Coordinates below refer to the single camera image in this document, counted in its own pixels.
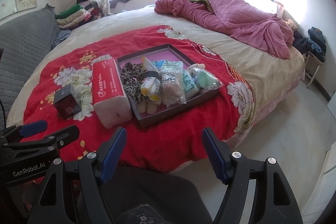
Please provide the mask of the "small teddy bear pink dress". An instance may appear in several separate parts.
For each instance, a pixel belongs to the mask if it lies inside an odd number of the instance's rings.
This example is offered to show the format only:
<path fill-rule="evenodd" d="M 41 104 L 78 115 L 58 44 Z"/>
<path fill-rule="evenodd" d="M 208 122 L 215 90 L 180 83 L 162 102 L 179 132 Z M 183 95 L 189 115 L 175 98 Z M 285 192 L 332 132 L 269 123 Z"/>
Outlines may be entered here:
<path fill-rule="evenodd" d="M 136 108 L 140 114 L 146 113 L 153 115 L 157 112 L 158 105 L 151 101 L 142 101 L 137 104 Z"/>

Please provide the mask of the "green white patterned tissue pack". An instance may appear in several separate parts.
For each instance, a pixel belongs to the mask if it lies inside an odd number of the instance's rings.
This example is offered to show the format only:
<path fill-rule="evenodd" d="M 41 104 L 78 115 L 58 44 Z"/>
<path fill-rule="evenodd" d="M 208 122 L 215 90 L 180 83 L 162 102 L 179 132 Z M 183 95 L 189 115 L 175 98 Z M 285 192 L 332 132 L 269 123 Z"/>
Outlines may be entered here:
<path fill-rule="evenodd" d="M 199 92 L 197 85 L 194 83 L 193 78 L 187 70 L 183 71 L 182 83 L 187 101 Z"/>

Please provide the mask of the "clear plastic bag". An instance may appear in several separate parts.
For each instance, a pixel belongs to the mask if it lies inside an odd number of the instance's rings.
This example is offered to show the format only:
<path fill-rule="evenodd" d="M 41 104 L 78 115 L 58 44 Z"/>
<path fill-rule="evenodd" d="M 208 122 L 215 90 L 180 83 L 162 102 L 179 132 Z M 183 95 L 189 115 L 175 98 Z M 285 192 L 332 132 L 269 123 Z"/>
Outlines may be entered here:
<path fill-rule="evenodd" d="M 186 96 L 181 73 L 166 73 L 161 75 L 161 94 L 163 104 L 169 108 L 186 104 Z"/>

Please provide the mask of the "leopard print cloth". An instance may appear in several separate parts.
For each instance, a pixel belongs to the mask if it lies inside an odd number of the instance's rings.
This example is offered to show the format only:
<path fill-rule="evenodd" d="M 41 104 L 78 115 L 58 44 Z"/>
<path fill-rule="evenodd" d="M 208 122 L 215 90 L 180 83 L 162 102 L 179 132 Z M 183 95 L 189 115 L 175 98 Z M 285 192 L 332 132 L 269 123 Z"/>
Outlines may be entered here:
<path fill-rule="evenodd" d="M 141 93 L 142 64 L 126 63 L 121 69 L 123 89 L 136 103 L 147 100 Z"/>

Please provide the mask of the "mint green item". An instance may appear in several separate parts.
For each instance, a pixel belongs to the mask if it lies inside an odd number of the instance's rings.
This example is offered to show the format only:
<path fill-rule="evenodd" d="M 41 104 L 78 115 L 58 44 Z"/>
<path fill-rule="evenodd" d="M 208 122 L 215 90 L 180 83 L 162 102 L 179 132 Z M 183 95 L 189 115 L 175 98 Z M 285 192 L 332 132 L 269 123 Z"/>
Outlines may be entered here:
<path fill-rule="evenodd" d="M 218 88 L 222 87 L 221 80 L 207 70 L 205 70 L 205 74 L 199 77 L 195 77 L 194 79 L 198 88 L 205 91 L 217 90 Z"/>

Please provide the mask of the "cream teddy bear purple dress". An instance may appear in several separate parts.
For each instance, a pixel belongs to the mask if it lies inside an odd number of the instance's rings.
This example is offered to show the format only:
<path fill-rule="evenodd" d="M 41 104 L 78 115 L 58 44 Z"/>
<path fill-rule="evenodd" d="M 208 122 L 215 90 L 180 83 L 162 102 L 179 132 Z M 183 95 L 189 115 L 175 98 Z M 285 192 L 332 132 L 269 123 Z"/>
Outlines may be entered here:
<path fill-rule="evenodd" d="M 193 64 L 187 68 L 187 71 L 191 77 L 195 78 L 205 74 L 205 67 L 204 64 Z"/>

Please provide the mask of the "red tissue pack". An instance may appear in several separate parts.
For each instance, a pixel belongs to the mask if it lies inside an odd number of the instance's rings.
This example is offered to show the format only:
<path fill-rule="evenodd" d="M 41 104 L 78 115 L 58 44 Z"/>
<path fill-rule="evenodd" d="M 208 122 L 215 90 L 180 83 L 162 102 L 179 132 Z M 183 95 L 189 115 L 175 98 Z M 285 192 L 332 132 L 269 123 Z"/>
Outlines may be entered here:
<path fill-rule="evenodd" d="M 115 59 L 93 64 L 93 108 L 105 128 L 112 128 L 132 118 L 129 99 L 121 84 Z"/>

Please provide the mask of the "dark blue small box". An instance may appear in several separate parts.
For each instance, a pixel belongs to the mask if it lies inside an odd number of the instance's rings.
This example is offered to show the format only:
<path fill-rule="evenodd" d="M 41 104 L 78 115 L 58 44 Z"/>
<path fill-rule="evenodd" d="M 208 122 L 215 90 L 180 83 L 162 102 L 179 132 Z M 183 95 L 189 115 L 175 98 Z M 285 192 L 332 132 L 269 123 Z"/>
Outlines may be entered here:
<path fill-rule="evenodd" d="M 53 105 L 65 120 L 81 111 L 81 103 L 73 84 L 68 84 L 55 93 Z"/>

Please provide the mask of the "red floral blanket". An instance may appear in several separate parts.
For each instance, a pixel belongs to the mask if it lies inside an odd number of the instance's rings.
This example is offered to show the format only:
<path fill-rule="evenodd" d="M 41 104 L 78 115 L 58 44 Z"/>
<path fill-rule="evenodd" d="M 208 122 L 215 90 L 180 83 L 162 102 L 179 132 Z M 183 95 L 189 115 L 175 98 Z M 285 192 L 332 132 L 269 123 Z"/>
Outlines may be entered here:
<path fill-rule="evenodd" d="M 203 128 L 231 140 L 250 125 L 254 108 L 252 89 L 240 73 L 161 25 L 111 36 L 48 62 L 23 121 L 44 120 L 47 132 L 76 125 L 79 139 L 61 152 L 69 161 L 123 126 L 123 164 L 171 172 L 205 157 Z"/>

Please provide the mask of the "beige bed sheet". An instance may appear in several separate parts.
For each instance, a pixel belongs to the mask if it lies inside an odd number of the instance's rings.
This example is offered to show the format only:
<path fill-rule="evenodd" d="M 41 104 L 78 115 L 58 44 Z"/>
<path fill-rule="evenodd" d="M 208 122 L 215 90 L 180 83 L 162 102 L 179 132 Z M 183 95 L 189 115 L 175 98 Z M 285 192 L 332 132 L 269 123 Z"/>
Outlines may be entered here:
<path fill-rule="evenodd" d="M 265 118 L 285 96 L 304 78 L 304 60 L 294 47 L 289 48 L 287 60 L 243 44 L 225 34 L 204 29 L 183 18 L 159 15 L 152 7 L 106 16 L 72 31 L 70 37 L 56 46 L 37 66 L 23 86 L 9 112 L 9 125 L 21 124 L 28 98 L 40 80 L 43 68 L 71 50 L 91 45 L 101 39 L 149 26 L 171 26 L 185 38 L 199 43 L 211 56 L 218 54 L 221 61 L 232 65 L 248 82 L 253 91 L 255 112 L 252 123 Z"/>

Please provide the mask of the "shallow box tray pink book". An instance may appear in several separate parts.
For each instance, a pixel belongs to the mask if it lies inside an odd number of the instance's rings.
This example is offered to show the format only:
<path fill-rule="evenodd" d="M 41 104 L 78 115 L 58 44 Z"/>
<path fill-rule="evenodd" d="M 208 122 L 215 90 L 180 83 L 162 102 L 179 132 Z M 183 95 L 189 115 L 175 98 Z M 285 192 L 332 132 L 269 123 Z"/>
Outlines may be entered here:
<path fill-rule="evenodd" d="M 187 55 L 164 44 L 117 59 L 124 91 L 142 128 L 217 95 L 222 82 Z"/>

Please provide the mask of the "grey quilted headboard cover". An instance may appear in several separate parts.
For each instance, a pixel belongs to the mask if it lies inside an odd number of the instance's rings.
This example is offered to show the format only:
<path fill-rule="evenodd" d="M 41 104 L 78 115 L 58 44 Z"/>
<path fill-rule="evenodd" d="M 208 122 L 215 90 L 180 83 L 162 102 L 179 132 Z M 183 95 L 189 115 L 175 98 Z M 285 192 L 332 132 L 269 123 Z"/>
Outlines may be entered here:
<path fill-rule="evenodd" d="M 1 25 L 1 101 L 6 114 L 59 31 L 50 5 Z"/>

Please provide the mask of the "pink quilted comforter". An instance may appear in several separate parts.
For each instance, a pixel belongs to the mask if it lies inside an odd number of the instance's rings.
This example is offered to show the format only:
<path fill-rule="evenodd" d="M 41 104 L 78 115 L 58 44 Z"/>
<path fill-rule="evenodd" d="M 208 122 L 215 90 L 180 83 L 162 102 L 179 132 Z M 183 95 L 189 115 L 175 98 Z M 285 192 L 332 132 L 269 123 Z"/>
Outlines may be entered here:
<path fill-rule="evenodd" d="M 273 57 L 289 59 L 293 31 L 277 14 L 251 6 L 244 0 L 155 0 L 157 14 L 185 18 L 202 28 L 220 32 Z"/>

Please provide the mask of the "dark clothes on stool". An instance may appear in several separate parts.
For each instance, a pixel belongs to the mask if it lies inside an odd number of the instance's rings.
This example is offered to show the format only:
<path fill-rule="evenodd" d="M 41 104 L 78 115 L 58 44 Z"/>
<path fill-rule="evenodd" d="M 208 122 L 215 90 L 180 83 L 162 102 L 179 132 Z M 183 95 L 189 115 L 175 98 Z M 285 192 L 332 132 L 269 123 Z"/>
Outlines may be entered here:
<path fill-rule="evenodd" d="M 311 52 L 322 63 L 326 59 L 326 40 L 321 30 L 312 27 L 308 29 L 308 37 L 304 38 L 298 31 L 293 33 L 293 46 L 303 55 Z"/>

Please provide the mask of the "stack of folded clothes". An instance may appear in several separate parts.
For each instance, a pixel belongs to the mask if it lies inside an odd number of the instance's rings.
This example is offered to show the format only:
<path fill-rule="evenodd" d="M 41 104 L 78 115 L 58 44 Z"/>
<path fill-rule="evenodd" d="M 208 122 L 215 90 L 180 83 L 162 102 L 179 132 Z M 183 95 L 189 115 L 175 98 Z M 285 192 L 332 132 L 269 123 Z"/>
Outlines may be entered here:
<path fill-rule="evenodd" d="M 103 17 L 104 14 L 98 4 L 88 0 L 77 0 L 75 5 L 55 15 L 56 23 L 61 30 L 74 30 Z"/>

